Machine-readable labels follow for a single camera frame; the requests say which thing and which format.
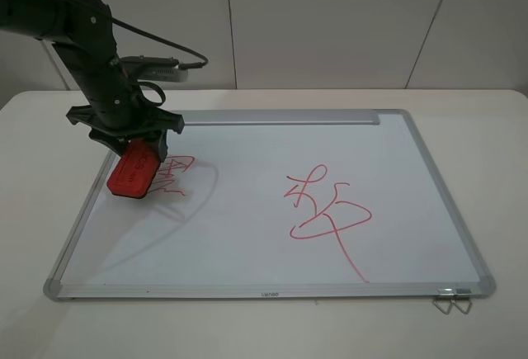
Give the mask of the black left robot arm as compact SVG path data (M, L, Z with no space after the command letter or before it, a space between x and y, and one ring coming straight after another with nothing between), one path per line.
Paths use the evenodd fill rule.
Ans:
M166 99L155 80L176 78L175 59L117 54L111 10L101 0L1 0L4 31L49 41L87 99L73 106L71 124L90 127L92 140L122 156L134 139L143 140L163 161L167 132L181 133L183 117L161 106ZM148 87L159 102L147 99Z

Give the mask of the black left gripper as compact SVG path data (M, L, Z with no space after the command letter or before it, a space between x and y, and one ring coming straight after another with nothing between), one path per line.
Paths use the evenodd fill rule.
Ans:
M167 157L167 131L183 131L183 116L162 109L165 92L155 83L140 82L125 97L90 106L73 106L66 114L70 123L92 128L88 137L122 156L128 142L120 138L147 138L159 161Z

